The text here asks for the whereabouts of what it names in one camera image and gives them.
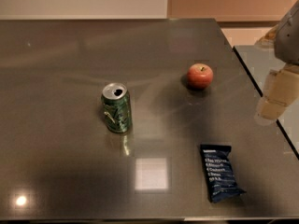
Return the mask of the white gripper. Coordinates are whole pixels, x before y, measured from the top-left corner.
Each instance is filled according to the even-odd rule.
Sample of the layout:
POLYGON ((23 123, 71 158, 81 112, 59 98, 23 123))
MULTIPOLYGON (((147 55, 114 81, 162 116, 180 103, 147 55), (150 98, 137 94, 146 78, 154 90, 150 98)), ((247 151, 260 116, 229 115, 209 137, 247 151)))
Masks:
POLYGON ((299 0, 254 46, 274 49, 275 56, 286 63, 269 72, 256 108, 258 121, 276 121, 299 97, 299 0))

